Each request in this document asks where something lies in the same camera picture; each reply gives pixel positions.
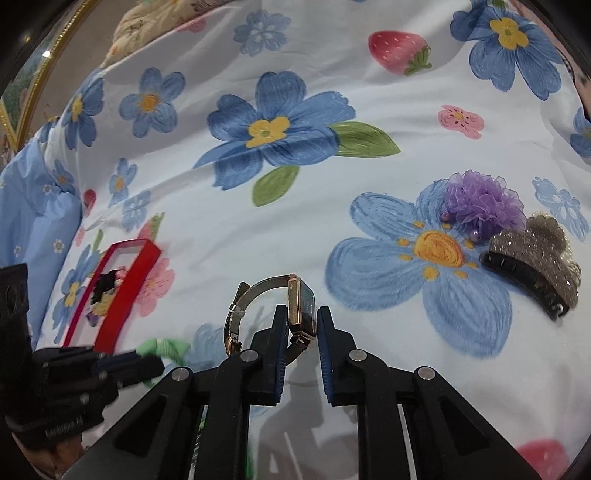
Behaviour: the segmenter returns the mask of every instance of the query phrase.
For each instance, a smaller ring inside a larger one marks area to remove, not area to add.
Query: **pearl bead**
[[[472,243],[477,244],[482,240],[482,232],[480,231],[479,228],[474,228],[474,229],[470,230],[468,237],[470,238],[470,241]]]
[[[439,219],[441,220],[442,223],[449,223],[449,222],[453,222],[455,220],[455,215],[452,212],[443,212],[440,216]]]

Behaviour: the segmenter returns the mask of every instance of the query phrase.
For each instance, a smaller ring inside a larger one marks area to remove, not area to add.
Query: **gold wristwatch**
[[[287,288],[288,324],[291,331],[291,345],[287,349],[286,364],[292,363],[308,348],[317,332],[314,293],[300,277],[292,273],[266,278],[253,286],[240,283],[224,327],[224,345],[228,356],[242,349],[242,344],[238,341],[240,321],[250,303],[267,290],[284,287]]]

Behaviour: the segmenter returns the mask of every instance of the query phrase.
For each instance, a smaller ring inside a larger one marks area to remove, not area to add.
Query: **gold frame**
[[[82,21],[88,17],[90,12],[92,12],[93,8],[99,2],[100,0],[84,0],[61,29],[60,34],[51,46],[51,56],[44,59],[35,75],[35,80],[27,95],[27,103],[24,105],[18,119],[17,132],[14,132],[12,125],[8,121],[8,114],[5,110],[4,104],[2,103],[0,105],[0,122],[2,122],[4,130],[8,133],[8,141],[11,143],[11,147],[15,152],[18,152],[27,140],[27,131],[31,122],[31,117],[37,106],[39,95],[47,83],[47,79],[53,71],[57,59],[60,57],[64,48],[66,48],[66,45],[68,45],[76,30],[78,30]]]

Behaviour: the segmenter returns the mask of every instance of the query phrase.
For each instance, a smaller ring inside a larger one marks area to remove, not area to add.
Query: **glittery hair clip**
[[[553,320],[577,306],[581,268],[551,215],[535,213],[525,231],[503,230],[493,236],[480,261],[525,288]]]

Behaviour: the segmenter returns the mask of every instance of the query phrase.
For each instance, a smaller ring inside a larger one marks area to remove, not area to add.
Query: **open red box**
[[[80,324],[80,317],[90,304],[90,298],[100,275],[124,266],[127,268],[125,279],[117,288],[107,315],[97,325],[98,334],[94,339],[95,351],[113,354],[117,338],[131,313],[134,301],[160,254],[161,250],[147,238],[126,240],[111,245],[82,294],[63,346],[69,346],[70,343],[75,345],[92,343],[90,338],[96,328],[90,331],[88,328],[83,328],[85,323]]]

